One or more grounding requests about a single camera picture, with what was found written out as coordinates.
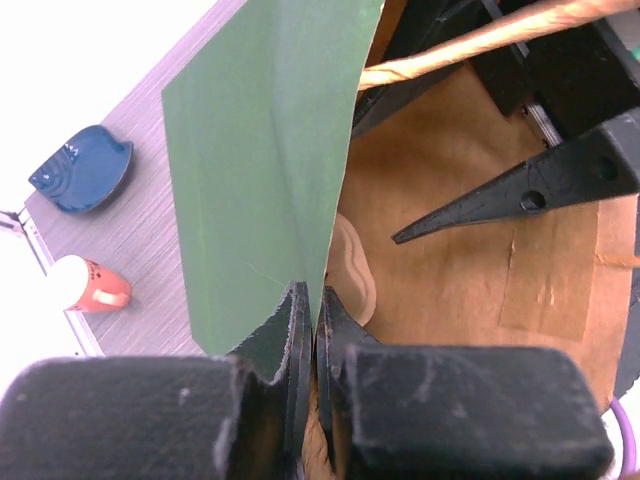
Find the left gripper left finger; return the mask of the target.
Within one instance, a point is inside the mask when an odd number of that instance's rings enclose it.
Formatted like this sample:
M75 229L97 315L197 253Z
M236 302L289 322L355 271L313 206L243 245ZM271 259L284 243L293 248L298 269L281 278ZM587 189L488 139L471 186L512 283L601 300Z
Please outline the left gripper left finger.
M302 282L223 356L37 362L1 402L1 475L300 479L310 367Z

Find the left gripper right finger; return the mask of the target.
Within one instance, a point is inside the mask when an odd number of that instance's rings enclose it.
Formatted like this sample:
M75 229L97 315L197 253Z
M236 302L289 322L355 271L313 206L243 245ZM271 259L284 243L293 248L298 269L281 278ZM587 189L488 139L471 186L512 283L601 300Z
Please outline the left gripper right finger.
M320 423L348 479L596 479L613 459L559 350L385 345L332 289L316 341Z

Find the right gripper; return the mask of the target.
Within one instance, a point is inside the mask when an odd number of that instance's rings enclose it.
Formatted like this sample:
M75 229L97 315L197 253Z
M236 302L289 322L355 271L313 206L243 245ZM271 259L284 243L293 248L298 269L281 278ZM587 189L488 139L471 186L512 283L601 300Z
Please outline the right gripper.
M420 53L523 5L388 1L369 61ZM478 55L471 65L504 116L539 106L563 139L600 124L414 221L395 243L639 192L638 9Z

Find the cardboard cup carrier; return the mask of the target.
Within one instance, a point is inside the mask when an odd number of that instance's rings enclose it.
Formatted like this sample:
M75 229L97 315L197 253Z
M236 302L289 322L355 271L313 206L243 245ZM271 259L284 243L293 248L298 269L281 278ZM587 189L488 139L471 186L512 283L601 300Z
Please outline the cardboard cup carrier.
M340 213L334 222L324 282L360 326L369 323L376 308L375 281L358 232Z

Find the green paper bag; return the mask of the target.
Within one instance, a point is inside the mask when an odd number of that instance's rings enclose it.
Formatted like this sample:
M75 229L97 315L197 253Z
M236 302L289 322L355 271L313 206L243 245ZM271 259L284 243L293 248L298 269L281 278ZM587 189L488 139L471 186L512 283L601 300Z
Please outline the green paper bag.
M360 236L385 345L543 347L581 370L601 413L622 347L637 194L458 226L399 230L543 151L472 65L360 93L380 1L248 1L161 94L194 340L234 350L293 282L311 315L306 424L324 445L316 334L336 214Z

